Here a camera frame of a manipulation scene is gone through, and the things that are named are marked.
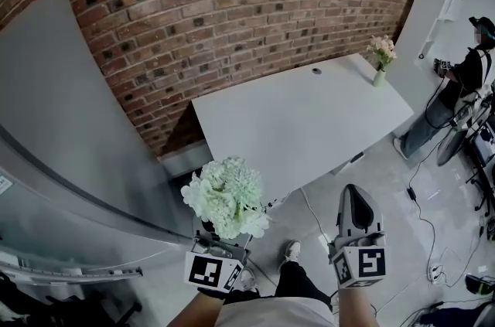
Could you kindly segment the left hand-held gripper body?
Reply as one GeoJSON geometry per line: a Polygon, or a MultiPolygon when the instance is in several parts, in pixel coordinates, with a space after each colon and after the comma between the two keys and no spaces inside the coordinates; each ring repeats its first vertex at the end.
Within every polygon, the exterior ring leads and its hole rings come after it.
{"type": "Polygon", "coordinates": [[[196,235],[186,252],[184,282],[197,288],[229,293],[241,276],[250,251],[211,236],[196,235]]]}

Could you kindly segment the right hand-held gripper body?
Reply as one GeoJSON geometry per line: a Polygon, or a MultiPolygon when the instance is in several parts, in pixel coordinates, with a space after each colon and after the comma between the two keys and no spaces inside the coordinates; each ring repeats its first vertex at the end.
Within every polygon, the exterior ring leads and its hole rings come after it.
{"type": "Polygon", "coordinates": [[[340,289],[369,287],[387,274],[385,232],[354,237],[337,237],[330,263],[340,289]]]}

